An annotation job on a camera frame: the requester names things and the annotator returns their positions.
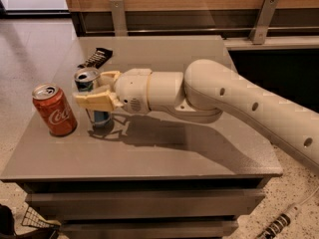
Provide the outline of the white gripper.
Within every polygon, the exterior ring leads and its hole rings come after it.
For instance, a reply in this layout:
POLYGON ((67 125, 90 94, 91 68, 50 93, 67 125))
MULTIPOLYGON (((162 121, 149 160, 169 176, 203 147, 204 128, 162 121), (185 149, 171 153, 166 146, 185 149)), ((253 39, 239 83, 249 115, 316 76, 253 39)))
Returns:
POLYGON ((73 93, 73 98, 80 108, 91 111, 112 112, 123 108, 131 114, 147 114, 151 74, 151 69, 101 72, 96 89, 73 93))

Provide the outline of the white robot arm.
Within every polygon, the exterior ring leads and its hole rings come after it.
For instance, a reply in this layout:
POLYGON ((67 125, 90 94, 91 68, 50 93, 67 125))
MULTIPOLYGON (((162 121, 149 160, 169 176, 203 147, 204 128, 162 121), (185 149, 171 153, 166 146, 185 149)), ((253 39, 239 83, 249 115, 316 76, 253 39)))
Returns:
POLYGON ((150 69, 98 73, 93 88, 74 93, 74 99, 91 111, 164 112, 199 123, 213 122, 226 112, 313 172, 319 171, 318 114, 212 60, 196 60, 183 73, 150 69))

